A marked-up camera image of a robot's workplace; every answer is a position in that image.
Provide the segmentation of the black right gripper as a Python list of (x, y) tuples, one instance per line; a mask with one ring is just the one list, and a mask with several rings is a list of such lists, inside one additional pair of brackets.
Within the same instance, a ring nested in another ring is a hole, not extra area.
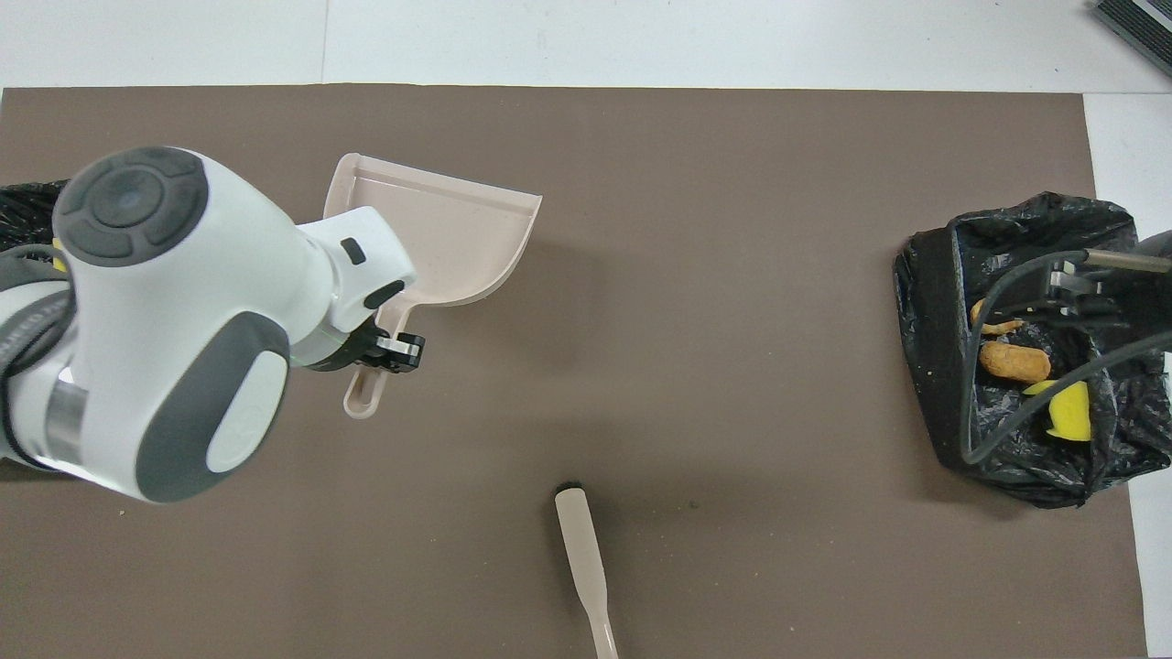
[(1168, 254), (1089, 250), (1085, 265), (1101, 269), (1092, 278), (1079, 264), (1062, 260), (1049, 272), (1049, 295), (1103, 295), (1110, 300), (1049, 301), (1035, 310), (1037, 322), (1074, 330), (1124, 330), (1129, 321), (1168, 321)]

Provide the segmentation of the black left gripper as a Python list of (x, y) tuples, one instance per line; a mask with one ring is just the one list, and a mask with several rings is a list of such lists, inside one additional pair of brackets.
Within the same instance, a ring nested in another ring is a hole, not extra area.
[(390, 337), (375, 322), (364, 322), (356, 327), (326, 358), (307, 364), (309, 371), (343, 371), (352, 364), (364, 364), (372, 368), (387, 372), (417, 371), (425, 349), (425, 338), (410, 333), (398, 333)]

